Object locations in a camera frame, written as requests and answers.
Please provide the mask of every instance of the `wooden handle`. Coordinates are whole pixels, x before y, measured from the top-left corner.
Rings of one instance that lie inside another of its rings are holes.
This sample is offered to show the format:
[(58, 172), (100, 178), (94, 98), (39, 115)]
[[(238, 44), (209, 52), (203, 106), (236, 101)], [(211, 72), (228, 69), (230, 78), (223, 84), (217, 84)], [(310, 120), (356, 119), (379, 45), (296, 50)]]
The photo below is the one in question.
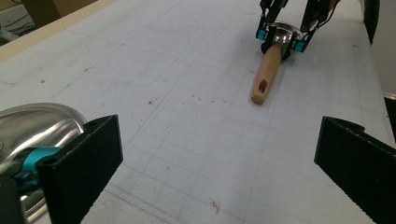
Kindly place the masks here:
[(251, 93), (251, 100), (258, 105), (264, 103), (274, 84), (277, 68), (282, 59), (282, 50), (283, 46), (275, 42), (262, 58), (262, 63), (253, 84), (253, 93)]

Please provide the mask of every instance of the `table surface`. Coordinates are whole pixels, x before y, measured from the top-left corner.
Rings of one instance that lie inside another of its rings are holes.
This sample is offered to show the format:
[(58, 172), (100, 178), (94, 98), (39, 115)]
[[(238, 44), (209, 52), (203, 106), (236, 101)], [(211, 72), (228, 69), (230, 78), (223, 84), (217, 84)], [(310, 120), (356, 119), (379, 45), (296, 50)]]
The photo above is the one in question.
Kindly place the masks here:
[[(305, 3), (278, 18), (300, 26)], [(124, 162), (83, 223), (373, 223), (314, 164), (322, 116), (395, 145), (359, 0), (254, 105), (260, 15), (259, 1), (116, 1), (0, 62), (0, 109), (119, 115)]]

